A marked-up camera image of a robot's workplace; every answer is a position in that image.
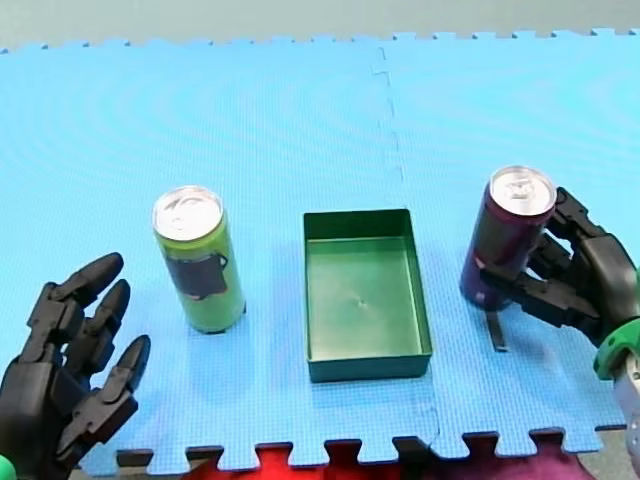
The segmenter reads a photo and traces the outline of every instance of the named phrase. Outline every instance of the green plastic box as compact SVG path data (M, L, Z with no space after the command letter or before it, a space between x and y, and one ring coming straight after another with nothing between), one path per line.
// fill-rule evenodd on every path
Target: green plastic box
M304 215L312 382L418 377L431 356L408 210Z

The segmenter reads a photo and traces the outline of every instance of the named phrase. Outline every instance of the robotic hand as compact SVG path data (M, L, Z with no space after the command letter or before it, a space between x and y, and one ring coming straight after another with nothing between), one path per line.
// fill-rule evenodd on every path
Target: robotic hand
M547 225L568 240L569 254L545 234L528 267L538 275L486 265L481 275L522 309L556 327L582 331L598 348L594 369L615 380L627 421L627 447L640 476L640 270L620 241L589 220L588 210L564 188Z
M146 335L129 345L103 388L89 386L114 351L129 284L116 282L93 318L85 318L84 309L122 266L122 257L112 253L61 285L44 285L27 322L31 334L0 384L0 480L66 480L138 409L133 393L149 357Z

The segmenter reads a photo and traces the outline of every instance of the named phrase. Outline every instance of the black label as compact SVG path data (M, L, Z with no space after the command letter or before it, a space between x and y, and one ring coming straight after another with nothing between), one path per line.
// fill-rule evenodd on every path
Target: black label
M224 269L228 260L224 255L214 253L197 260L166 257L165 260L176 288L194 300L203 300L209 295L227 291Z

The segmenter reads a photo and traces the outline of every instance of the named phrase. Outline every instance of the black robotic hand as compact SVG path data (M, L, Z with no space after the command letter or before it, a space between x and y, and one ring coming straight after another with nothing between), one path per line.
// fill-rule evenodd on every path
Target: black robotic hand
M146 335L129 345L102 389L89 385L114 351L129 284L116 282L93 318L85 318L84 309L122 267L122 257L112 253L42 289L27 322L31 334L0 385L0 457L20 479L66 480L96 443L108 441L138 409L133 393L149 357Z
M640 317L640 300L633 261L620 241L587 214L584 205L558 188L547 228L568 240L573 253L545 234L528 264L539 278L491 264L481 275L525 312L557 327L575 327L599 347L613 331Z

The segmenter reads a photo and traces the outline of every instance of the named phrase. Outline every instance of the blue foam mat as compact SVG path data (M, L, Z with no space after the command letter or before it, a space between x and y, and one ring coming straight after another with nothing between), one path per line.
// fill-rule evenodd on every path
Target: blue foam mat
M397 456L417 436L445 457L463 434L496 432L498 453L534 453L532 430L565 448L599 448L622 422L577 332L516 309L495 353L458 297L462 253L483 182L497 166L539 166L569 187L638 258L637 36L358 39L309 44L144 48L114 41L0 57L0 186L5 331L19 350L46 280L118 250L133 297L114 360L153 341L138 414L83 463L149 448L149 471L187 469L188 447L225 448L221 467L256 466L254 446L291 442L294 465L327 460L323 442L361 439L361 461ZM225 335L191 331L154 244L150 209L168 188L219 192L249 313ZM309 383L303 349L301 215L408 206L436 353L421 379ZM105 374L96 379L104 380Z

